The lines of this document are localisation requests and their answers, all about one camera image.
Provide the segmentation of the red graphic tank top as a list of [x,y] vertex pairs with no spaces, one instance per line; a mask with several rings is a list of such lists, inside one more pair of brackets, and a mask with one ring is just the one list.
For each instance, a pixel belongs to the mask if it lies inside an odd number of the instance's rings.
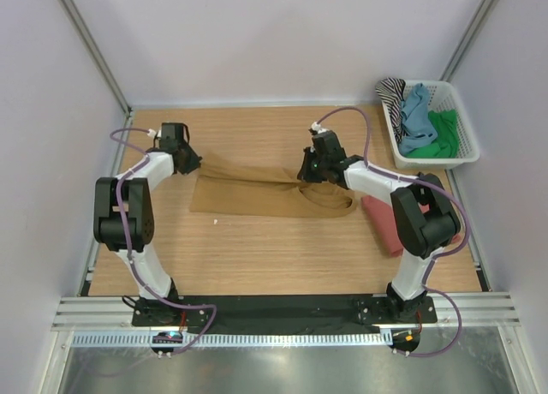
[[392,208],[370,195],[363,196],[360,202],[362,210],[372,223],[374,232],[380,237],[384,251],[390,257],[401,257],[403,245],[397,234]]

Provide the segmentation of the tan brown garment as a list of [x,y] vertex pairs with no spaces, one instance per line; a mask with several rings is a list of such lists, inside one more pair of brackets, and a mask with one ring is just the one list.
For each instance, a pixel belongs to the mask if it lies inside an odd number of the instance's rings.
[[191,212],[280,218],[341,218],[357,207],[354,194],[328,182],[309,183],[279,166],[252,166],[207,154]]

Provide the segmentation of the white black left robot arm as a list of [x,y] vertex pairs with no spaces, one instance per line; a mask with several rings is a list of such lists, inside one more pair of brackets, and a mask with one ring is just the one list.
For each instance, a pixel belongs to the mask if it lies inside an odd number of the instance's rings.
[[162,325],[173,325],[183,311],[201,307],[182,303],[174,280],[159,261],[152,243],[152,191],[174,175],[197,170],[201,156],[190,146],[188,125],[181,122],[164,122],[158,130],[121,128],[110,137],[134,149],[141,159],[116,176],[96,181],[94,238],[115,253],[131,273],[139,290],[134,309],[152,314]]

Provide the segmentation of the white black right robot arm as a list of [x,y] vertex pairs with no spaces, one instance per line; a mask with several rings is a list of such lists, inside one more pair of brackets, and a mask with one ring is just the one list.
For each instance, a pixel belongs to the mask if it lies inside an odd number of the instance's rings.
[[388,283],[386,312],[397,322],[413,318],[427,295],[426,283],[437,257],[461,230],[452,197],[433,174],[406,176],[346,154],[335,132],[311,129],[297,177],[303,182],[330,182],[369,194],[389,206],[403,253]]

